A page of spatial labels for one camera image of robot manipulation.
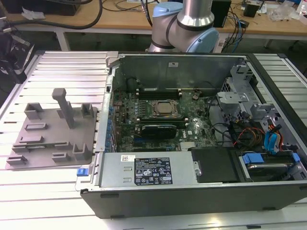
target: wooden desk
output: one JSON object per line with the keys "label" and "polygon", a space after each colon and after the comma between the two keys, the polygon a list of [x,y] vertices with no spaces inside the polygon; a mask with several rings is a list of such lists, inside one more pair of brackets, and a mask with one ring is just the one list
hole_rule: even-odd
{"label": "wooden desk", "polygon": [[[114,2],[118,0],[108,0],[104,7],[116,10]],[[236,8],[235,4],[241,0],[233,0],[232,8],[240,19],[250,22],[244,37],[246,38],[264,38],[264,39],[285,39],[285,40],[307,40],[307,26],[300,21],[292,19],[289,21],[272,22],[266,14],[256,14],[255,18],[243,16],[243,11]],[[149,4],[149,10],[152,14],[156,4]],[[133,7],[136,3],[121,3],[122,7]],[[92,22],[98,13],[98,0],[83,5],[79,8],[75,16],[47,15],[46,20],[56,23],[71,25],[85,25]],[[11,21],[24,19],[21,15],[8,14]],[[143,12],[112,12],[103,10],[99,22],[90,29],[86,30],[68,30],[50,26],[24,25],[19,26],[20,30],[30,31],[52,31],[57,33],[62,50],[69,50],[69,44],[65,37],[65,32],[86,32],[86,33],[117,33],[117,34],[151,34],[151,27],[148,24]],[[227,38],[232,34],[234,26],[231,20],[227,19],[224,28],[217,28],[221,39]]]}

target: blue cable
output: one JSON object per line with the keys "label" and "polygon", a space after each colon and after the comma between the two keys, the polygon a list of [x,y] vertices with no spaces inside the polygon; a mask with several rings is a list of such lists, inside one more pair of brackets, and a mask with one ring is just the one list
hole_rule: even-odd
{"label": "blue cable", "polygon": [[[238,17],[236,17],[236,20],[237,20],[237,24],[239,24],[239,31],[240,31],[240,29],[242,30],[241,23],[240,23]],[[238,47],[239,42],[240,42],[240,40],[241,40],[241,38],[242,38],[242,35],[243,35],[243,34],[241,33],[241,36],[239,36],[239,38],[238,38],[238,40],[237,40],[237,42],[236,42],[236,45],[235,45],[235,47],[234,47],[232,53],[233,53],[233,52],[236,50],[236,48]]]}

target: gray plastic peg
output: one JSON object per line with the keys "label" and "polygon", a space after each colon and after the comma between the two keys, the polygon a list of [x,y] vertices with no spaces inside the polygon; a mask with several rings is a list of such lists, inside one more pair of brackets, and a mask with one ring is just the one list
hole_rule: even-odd
{"label": "gray plastic peg", "polygon": [[55,88],[53,90],[52,98],[58,101],[62,114],[67,122],[68,127],[73,128],[75,121],[73,119],[73,113],[72,113],[71,106],[66,101],[65,96],[66,96],[66,90],[64,88]]}

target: motherboard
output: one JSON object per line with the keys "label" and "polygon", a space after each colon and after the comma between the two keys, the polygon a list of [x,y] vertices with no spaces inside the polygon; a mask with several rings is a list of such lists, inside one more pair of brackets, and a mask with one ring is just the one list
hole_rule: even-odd
{"label": "motherboard", "polygon": [[200,93],[150,100],[114,92],[113,99],[117,152],[187,151],[217,145],[206,116],[206,98]]}

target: blue latch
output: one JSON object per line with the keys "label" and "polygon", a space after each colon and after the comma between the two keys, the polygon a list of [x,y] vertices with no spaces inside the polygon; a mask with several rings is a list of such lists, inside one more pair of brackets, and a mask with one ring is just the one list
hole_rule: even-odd
{"label": "blue latch", "polygon": [[299,156],[298,156],[298,154],[296,152],[292,153],[292,157],[293,157],[295,162],[301,161],[301,159],[299,158]]}
{"label": "blue latch", "polygon": [[247,153],[242,158],[245,164],[264,163],[260,153]]}
{"label": "blue latch", "polygon": [[77,176],[88,176],[88,168],[79,168],[77,170]]}

